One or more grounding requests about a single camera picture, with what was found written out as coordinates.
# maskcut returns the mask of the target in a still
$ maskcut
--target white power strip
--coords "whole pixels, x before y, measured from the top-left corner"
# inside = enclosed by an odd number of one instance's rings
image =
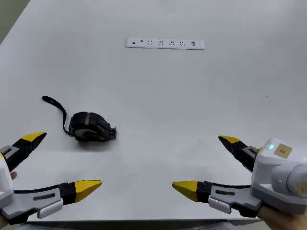
[[[202,40],[165,39],[165,38],[128,38],[126,47],[129,48],[158,48],[158,49],[205,49]]]

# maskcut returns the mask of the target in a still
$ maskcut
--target gray floor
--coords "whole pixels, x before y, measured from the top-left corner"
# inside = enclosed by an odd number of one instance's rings
[[[13,27],[14,23],[18,19],[19,15],[22,13],[24,8],[27,6],[29,0],[0,0],[0,44]],[[268,230],[269,228],[263,222],[254,221],[237,221],[236,224],[240,230]],[[99,226],[99,223],[85,223],[87,228],[96,229]],[[105,229],[122,229],[124,226],[127,228],[128,226],[133,229],[148,229],[149,226],[154,227],[155,229],[179,229],[183,226],[199,226],[199,221],[156,221],[153,225],[152,223],[146,224],[145,222],[112,222],[112,223],[101,223],[100,227],[104,227]],[[4,230],[12,230],[15,229],[16,226],[7,226],[3,228]]]

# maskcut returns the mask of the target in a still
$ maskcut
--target finger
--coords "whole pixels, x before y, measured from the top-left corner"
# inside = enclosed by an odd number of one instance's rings
[[[291,219],[291,216],[265,206],[259,209],[257,216],[271,228],[276,227],[276,225],[282,227]]]
[[[4,218],[4,216],[0,215],[0,229],[2,229],[4,226],[7,226],[8,222],[7,220]]]
[[[11,178],[12,178],[12,180],[14,180],[14,179],[16,178],[16,176],[17,176],[17,172],[12,172],[12,173],[11,173]]]

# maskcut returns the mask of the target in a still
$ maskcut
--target yellow fingertip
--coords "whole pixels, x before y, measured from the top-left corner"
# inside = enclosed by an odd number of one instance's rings
[[[76,199],[75,202],[83,200],[90,195],[96,188],[101,186],[102,181],[76,181]]]
[[[28,140],[28,141],[32,142],[32,141],[35,140],[35,138],[37,138],[40,135],[45,134],[45,133],[46,132],[32,133],[32,134],[28,134],[28,135],[23,136],[21,139]]]
[[[263,149],[263,147],[260,147],[257,151],[257,154],[260,153],[260,151]]]
[[[219,136],[219,137],[228,140],[230,142],[230,144],[233,144],[233,143],[240,141],[238,138],[234,138],[234,137],[228,137],[228,136]]]
[[[197,201],[197,183],[197,181],[179,181],[173,182],[172,187],[190,200]]]

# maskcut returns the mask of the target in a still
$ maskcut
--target human hand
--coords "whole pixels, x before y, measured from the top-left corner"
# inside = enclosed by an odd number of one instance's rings
[[[17,176],[17,172],[12,172],[11,173],[11,178],[12,180],[14,180]],[[0,215],[0,229],[2,229],[3,227],[7,226],[8,222],[6,220],[6,218],[4,218],[4,216]]]
[[[262,206],[257,216],[272,230],[306,230],[307,213],[303,215],[284,214],[278,210]]]

